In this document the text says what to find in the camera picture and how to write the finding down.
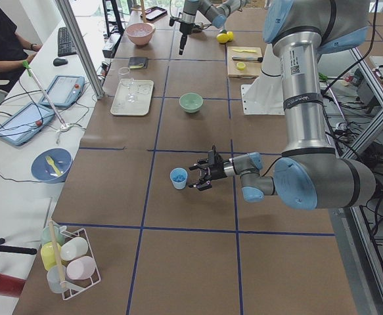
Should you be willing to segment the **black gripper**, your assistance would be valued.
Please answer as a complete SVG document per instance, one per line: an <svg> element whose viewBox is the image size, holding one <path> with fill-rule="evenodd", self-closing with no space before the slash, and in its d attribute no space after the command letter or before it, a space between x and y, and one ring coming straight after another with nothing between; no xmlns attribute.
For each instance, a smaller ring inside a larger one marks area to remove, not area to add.
<svg viewBox="0 0 383 315"><path fill-rule="evenodd" d="M224 179L227 177L224 170L224 159L216 151L215 145L208 152L206 159L199 159L189 167L190 171L200 170L200 178L196 183L188 184L189 188L196 188L204 191L212 188L211 180Z"/></svg>
<svg viewBox="0 0 383 315"><path fill-rule="evenodd" d="M179 55L183 55L188 36L192 33L193 23L180 22L179 31L181 32L181 40L179 44Z"/></svg>

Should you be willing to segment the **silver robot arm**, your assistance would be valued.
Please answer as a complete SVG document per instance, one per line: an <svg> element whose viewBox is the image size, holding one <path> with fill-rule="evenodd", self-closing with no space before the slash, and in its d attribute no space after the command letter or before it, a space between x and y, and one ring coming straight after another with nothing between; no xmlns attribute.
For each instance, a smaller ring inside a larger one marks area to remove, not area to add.
<svg viewBox="0 0 383 315"><path fill-rule="evenodd" d="M183 55L188 36L192 33L195 25L197 12L200 12L211 25L216 28L222 27L227 18L235 11L246 6L250 1L245 0L228 0L219 6L215 6L211 1L207 0L186 0L183 5L182 15L179 18L171 17L172 22L178 22L181 32L181 40L179 44L179 55Z"/></svg>
<svg viewBox="0 0 383 315"><path fill-rule="evenodd" d="M223 159L215 150L194 168L194 187L238 176L246 201L278 195L294 209L358 206L374 194L372 171L353 159L336 156L327 142L317 62L322 54L359 46L367 36L368 1L274 1L267 11L263 39L281 65L283 110L288 144L273 175L260 175L257 152Z"/></svg>

